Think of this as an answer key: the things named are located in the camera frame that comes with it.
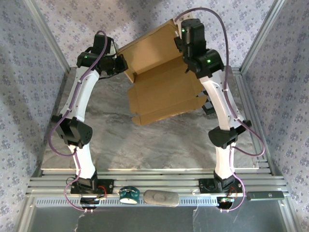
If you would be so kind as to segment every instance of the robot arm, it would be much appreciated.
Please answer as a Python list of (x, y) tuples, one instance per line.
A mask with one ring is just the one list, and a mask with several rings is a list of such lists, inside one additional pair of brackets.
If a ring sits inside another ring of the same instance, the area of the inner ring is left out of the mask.
[[(60, 114), (63, 115), (67, 111), (67, 107), (69, 106), (69, 104), (72, 100), (75, 87), (76, 87), (79, 79), (86, 72), (87, 69), (88, 69), (87, 67), (77, 68), (74, 84), (72, 86), (72, 90), (70, 92), (69, 98), (68, 98), (65, 106), (60, 111)], [(73, 117), (75, 117), (78, 121), (84, 122), (86, 107), (87, 107), (92, 89), (95, 86), (98, 79), (99, 79), (99, 73), (96, 70), (89, 72), (87, 77), (82, 82), (81, 88), (79, 89), (79, 91), (77, 93), (77, 98), (76, 98), (75, 104), (72, 107), (71, 112), (67, 116), (68, 119), (72, 119)], [(73, 153), (75, 146), (69, 145), (69, 149)], [(77, 158), (78, 158), (80, 166), (81, 166), (80, 178), (91, 179), (91, 177), (93, 176), (93, 174), (96, 171), (96, 168), (93, 165), (93, 162), (92, 162), (92, 159), (91, 159), (89, 143), (85, 144), (83, 146), (83, 148), (79, 148), (79, 147), (77, 148)]]
[[(73, 153), (76, 149), (76, 156), (80, 164), (80, 176), (77, 185), (86, 189), (88, 192), (97, 189), (97, 172), (92, 162), (90, 154), (90, 140), (92, 137), (92, 128), (84, 123), (86, 107), (93, 90), (94, 85), (100, 79), (102, 71), (106, 72), (109, 78), (115, 74), (124, 72), (128, 67), (122, 55), (116, 56), (116, 47), (113, 39), (108, 37), (108, 45), (106, 55), (102, 56), (99, 62), (88, 73), (88, 75), (81, 82), (81, 76), (94, 64), (103, 50), (105, 37), (99, 34), (95, 35), (93, 47), (88, 48), (82, 52), (77, 59), (77, 71), (74, 83), (69, 95), (69, 98), (60, 111), (59, 116), (52, 116), (52, 123), (57, 123), (62, 116), (68, 111), (72, 99), (75, 103), (71, 106), (71, 111), (67, 114), (66, 118), (56, 129), (58, 135), (68, 145)], [(75, 93), (78, 83), (80, 84), (79, 90)], [(76, 158), (74, 156), (75, 166), (78, 167)]]
[(183, 60), (188, 65), (186, 72), (192, 71), (196, 74), (197, 79), (207, 91), (218, 116), (219, 126), (209, 132), (209, 138), (216, 147), (214, 182), (217, 190), (221, 191), (235, 181), (233, 176), (234, 149), (230, 153), (230, 148), (235, 146), (238, 135), (245, 131), (239, 121), (233, 118), (224, 91), (227, 91), (232, 109), (237, 112), (238, 119), (249, 127), (251, 122), (244, 120), (239, 113), (228, 85), (224, 89), (225, 72), (229, 71), (229, 67), (224, 69), (217, 51), (206, 49), (204, 25), (199, 19), (191, 18), (182, 21), (181, 27), (182, 45), (178, 48), (182, 51)]

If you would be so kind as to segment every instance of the patterned wall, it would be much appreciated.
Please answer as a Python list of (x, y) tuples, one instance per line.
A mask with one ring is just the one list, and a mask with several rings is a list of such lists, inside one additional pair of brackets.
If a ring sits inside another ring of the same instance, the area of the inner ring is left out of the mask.
[(22, 0), (0, 9), (0, 231), (12, 231), (64, 72)]
[[(239, 67), (273, 0), (36, 0), (69, 64), (92, 45), (103, 29), (123, 46), (193, 7), (209, 7), (224, 20), (230, 43), (230, 64)], [(197, 12), (205, 24), (208, 46), (222, 56), (225, 44), (217, 19)]]
[(272, 158), (309, 231), (309, 2), (287, 0), (245, 77)]

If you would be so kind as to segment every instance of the red wire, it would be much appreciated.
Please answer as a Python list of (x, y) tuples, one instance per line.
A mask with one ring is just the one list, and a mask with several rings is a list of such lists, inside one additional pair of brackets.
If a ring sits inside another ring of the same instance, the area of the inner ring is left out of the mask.
[(233, 198), (236, 199), (237, 198), (237, 191), (236, 191), (236, 189), (233, 186), (230, 187), (230, 191), (228, 192), (227, 197), (231, 194), (231, 190), (235, 191), (236, 197), (233, 197)]
[(106, 191), (106, 188), (104, 186), (98, 186), (98, 188), (100, 189), (104, 189), (104, 197), (106, 198), (107, 197), (107, 191)]

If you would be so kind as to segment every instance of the marble surface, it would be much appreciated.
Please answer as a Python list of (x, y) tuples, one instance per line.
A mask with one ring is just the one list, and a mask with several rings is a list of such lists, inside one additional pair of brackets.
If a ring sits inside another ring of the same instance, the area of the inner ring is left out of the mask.
[[(66, 102), (74, 77), (69, 76), (60, 102)], [(93, 128), (90, 142), (92, 160), (98, 170), (108, 168), (214, 168), (215, 148), (208, 131), (218, 125), (215, 114), (202, 109), (138, 126), (131, 118), (127, 90), (131, 83), (124, 74), (99, 80), (90, 97), (85, 123)], [(235, 83), (229, 83), (240, 110), (241, 100)], [(69, 154), (69, 149), (55, 133), (55, 148)], [(239, 136), (238, 146), (253, 152), (248, 132)], [(252, 167), (252, 159), (235, 152), (235, 167)], [(42, 169), (75, 168), (72, 158), (62, 158), (46, 146)]]

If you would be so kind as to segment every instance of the cardboard box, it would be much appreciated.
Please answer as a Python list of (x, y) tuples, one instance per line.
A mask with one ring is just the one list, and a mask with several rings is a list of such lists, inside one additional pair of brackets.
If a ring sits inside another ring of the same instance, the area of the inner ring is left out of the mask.
[(138, 125), (201, 108), (206, 102), (205, 95), (197, 97), (203, 86), (195, 74), (184, 73), (187, 65), (174, 42), (177, 31), (170, 20), (118, 52), (124, 55), (129, 67), (125, 73), (134, 83), (128, 98)]

